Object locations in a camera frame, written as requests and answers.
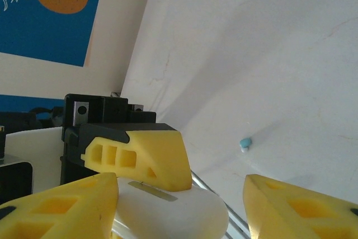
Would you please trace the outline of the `white earbud charging case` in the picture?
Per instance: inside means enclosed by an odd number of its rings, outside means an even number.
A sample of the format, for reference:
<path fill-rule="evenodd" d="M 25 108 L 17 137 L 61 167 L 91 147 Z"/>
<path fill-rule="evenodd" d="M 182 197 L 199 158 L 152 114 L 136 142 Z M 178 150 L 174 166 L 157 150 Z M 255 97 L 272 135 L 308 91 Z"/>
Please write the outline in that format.
<path fill-rule="evenodd" d="M 125 178 L 117 183 L 112 232 L 122 239 L 222 239 L 227 231 L 227 207 L 209 190 L 170 192 Z"/>

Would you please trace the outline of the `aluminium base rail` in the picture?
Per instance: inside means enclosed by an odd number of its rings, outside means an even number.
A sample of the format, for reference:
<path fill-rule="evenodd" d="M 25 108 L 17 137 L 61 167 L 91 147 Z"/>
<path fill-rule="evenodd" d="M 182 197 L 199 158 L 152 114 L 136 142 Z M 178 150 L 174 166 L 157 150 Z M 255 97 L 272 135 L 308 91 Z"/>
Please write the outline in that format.
<path fill-rule="evenodd" d="M 211 191 L 212 193 L 216 194 L 218 197 L 221 196 L 214 191 L 207 183 L 205 183 L 196 173 L 191 171 L 193 184 L 203 188 L 205 190 Z M 224 201 L 224 204 L 228 210 L 229 215 L 229 225 L 228 229 L 225 233 L 226 239 L 251 239 L 249 234 L 249 226 L 247 222 L 240 217 L 233 208 Z"/>

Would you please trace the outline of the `blue wireless earbud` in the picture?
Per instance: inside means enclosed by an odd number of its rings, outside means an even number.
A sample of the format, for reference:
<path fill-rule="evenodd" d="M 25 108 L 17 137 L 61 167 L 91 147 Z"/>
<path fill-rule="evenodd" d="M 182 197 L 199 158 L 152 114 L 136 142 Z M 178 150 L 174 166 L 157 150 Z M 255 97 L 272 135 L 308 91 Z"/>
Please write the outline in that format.
<path fill-rule="evenodd" d="M 241 151 L 243 153 L 247 152 L 252 144 L 252 139 L 250 137 L 244 138 L 239 142 Z"/>

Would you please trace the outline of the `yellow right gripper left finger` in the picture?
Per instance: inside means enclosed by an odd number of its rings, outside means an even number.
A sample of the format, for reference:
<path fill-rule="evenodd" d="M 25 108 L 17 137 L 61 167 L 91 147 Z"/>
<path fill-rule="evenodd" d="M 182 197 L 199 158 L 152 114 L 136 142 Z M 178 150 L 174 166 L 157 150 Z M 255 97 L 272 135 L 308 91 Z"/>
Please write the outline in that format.
<path fill-rule="evenodd" d="M 101 173 L 0 205 L 0 239 L 109 239 L 117 177 Z"/>

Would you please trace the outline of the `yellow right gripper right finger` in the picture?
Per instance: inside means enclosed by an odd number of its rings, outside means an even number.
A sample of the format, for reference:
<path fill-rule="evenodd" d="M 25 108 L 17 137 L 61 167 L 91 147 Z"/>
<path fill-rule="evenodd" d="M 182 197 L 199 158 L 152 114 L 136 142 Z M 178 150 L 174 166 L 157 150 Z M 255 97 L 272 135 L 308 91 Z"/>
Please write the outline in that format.
<path fill-rule="evenodd" d="M 251 239 L 358 239 L 358 204 L 247 175 L 243 203 Z"/>

